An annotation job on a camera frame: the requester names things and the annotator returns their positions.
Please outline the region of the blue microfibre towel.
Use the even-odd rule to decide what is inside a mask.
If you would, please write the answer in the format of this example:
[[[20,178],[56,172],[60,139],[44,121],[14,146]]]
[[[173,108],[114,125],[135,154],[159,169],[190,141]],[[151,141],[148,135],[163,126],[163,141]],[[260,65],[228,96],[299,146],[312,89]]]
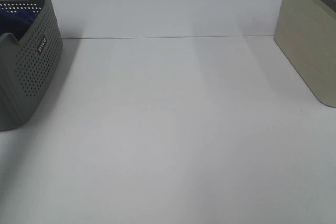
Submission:
[[[36,18],[37,15],[29,9],[21,9],[14,13],[1,9],[1,35],[10,33],[20,41]]]

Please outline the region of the grey perforated plastic basket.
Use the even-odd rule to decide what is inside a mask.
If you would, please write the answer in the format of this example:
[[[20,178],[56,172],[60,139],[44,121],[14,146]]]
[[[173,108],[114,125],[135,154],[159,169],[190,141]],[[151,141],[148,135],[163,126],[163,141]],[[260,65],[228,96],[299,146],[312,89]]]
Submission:
[[[1,130],[21,127],[34,115],[55,74],[62,40],[51,0],[2,0],[1,9],[33,11],[37,18],[18,41],[1,35]]]

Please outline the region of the beige plastic bin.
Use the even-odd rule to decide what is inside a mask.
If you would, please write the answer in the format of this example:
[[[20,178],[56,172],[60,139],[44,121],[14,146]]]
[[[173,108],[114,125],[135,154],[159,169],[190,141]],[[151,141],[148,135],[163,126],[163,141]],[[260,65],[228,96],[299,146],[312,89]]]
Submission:
[[[335,0],[282,0],[274,41],[315,98],[335,107]]]

